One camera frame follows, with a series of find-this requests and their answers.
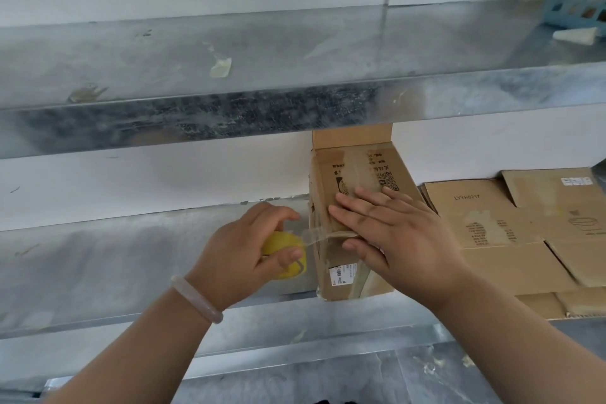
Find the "fingernail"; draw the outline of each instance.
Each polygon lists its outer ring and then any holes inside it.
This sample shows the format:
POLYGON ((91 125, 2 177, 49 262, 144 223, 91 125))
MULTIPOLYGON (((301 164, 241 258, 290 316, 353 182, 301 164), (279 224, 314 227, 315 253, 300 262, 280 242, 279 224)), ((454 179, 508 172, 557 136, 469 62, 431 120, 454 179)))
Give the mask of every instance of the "fingernail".
POLYGON ((294 249, 290 253, 290 258, 293 259, 293 260, 297 260, 297 259, 299 259, 301 257, 303 257, 303 249, 301 249, 299 247, 297 249, 294 249))

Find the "white jade bangle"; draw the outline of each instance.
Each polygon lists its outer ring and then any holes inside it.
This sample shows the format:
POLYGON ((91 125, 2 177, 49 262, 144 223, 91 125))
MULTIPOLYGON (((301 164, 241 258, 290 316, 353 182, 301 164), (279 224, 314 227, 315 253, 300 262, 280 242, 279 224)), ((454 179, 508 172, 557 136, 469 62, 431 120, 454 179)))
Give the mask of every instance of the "white jade bangle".
POLYGON ((191 303, 208 321, 219 324, 223 321, 223 313, 217 310, 182 276, 175 275, 170 279, 170 285, 191 303))

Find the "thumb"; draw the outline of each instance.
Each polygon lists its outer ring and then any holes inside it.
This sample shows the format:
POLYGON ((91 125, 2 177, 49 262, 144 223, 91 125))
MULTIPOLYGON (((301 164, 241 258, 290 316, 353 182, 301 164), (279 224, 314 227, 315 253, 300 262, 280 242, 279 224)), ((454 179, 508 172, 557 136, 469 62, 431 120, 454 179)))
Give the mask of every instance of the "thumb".
POLYGON ((264 281, 274 279, 288 268, 290 264, 303 257, 303 249, 297 246, 283 247, 257 265, 257 273, 264 281))
POLYGON ((369 245, 366 241, 358 239, 345 240, 343 243, 343 249, 348 251, 356 251, 358 257, 364 262, 369 269, 373 272, 378 273, 384 277, 389 271, 389 265, 387 259, 381 251, 376 247, 369 245))

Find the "hand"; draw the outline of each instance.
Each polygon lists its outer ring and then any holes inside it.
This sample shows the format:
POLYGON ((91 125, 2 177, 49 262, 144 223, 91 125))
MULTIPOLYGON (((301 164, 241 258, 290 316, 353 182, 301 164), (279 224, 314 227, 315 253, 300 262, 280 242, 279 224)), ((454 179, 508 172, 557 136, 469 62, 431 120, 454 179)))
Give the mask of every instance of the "hand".
POLYGON ((343 248, 356 251, 401 293, 439 309, 471 274, 447 224, 424 203, 387 187, 383 193, 361 187, 355 192, 357 199, 337 194, 345 209, 329 207, 335 219, 366 240, 346 240, 343 248))
POLYGON ((261 246, 272 232, 283 229, 284 220, 299 219, 285 206, 254 205, 210 237, 186 280, 217 310, 244 300, 301 258, 304 250, 299 247, 285 247, 265 259, 261 255, 261 246))

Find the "yellow tape roll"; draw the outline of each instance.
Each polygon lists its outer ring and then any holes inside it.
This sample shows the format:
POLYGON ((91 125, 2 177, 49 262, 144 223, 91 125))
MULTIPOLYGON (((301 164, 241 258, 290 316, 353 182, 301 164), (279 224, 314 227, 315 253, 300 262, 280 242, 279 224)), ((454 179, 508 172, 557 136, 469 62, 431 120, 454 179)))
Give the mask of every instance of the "yellow tape roll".
POLYGON ((273 232, 271 235, 269 235, 269 238, 265 241, 265 243, 263 243, 263 247, 261 248, 261 253, 263 255, 272 255, 284 247, 291 246, 298 246, 303 249, 303 257, 290 264, 284 272, 280 273, 277 278, 275 278, 277 280, 294 278, 296 276, 303 275, 303 273, 306 272, 307 257, 305 254, 305 242, 301 237, 293 235, 289 232, 273 232))

